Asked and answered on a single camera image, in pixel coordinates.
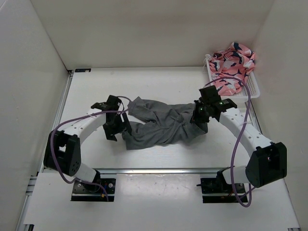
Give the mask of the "grey shorts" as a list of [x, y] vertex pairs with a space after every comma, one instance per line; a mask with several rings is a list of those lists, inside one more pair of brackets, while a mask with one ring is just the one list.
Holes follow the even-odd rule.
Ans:
[[122, 133], [127, 150], [141, 150], [156, 145], [189, 143], [208, 132], [207, 123], [191, 123], [194, 104], [166, 104], [137, 97], [128, 104], [128, 114], [139, 122], [130, 122], [131, 134]]

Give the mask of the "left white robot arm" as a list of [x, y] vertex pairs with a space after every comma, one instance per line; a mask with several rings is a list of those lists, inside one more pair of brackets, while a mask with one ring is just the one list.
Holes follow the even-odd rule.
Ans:
[[43, 165], [84, 183], [89, 192], [97, 192], [101, 187], [100, 174], [82, 163], [81, 145], [99, 127], [109, 141], [117, 141], [115, 136], [125, 131], [130, 134], [126, 110], [119, 110], [122, 104], [119, 98], [95, 103], [85, 116], [61, 123], [60, 126], [71, 125], [63, 130], [55, 128], [49, 134]]

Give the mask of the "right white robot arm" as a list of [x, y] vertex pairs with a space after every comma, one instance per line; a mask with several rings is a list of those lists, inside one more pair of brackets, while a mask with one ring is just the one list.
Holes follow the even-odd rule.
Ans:
[[228, 192], [235, 184], [250, 183], [256, 188], [287, 176], [287, 148], [282, 142], [274, 143], [245, 121], [237, 105], [230, 99], [212, 104], [201, 99], [194, 101], [192, 123], [207, 123], [210, 118], [224, 125], [247, 151], [250, 159], [245, 166], [221, 170], [216, 187]]

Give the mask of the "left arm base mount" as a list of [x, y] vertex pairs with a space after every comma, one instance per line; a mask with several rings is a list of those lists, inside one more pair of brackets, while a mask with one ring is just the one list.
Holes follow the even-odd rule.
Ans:
[[73, 202], [113, 202], [115, 200], [116, 177], [102, 175], [97, 182], [100, 186], [88, 185], [82, 182], [75, 182], [71, 193], [71, 201]]

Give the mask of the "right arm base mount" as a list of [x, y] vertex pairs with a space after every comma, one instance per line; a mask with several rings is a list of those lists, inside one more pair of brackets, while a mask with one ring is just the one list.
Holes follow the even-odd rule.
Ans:
[[223, 177], [223, 171], [229, 169], [227, 167], [216, 173], [200, 174], [200, 182], [196, 186], [201, 188], [203, 204], [238, 203], [232, 185]]

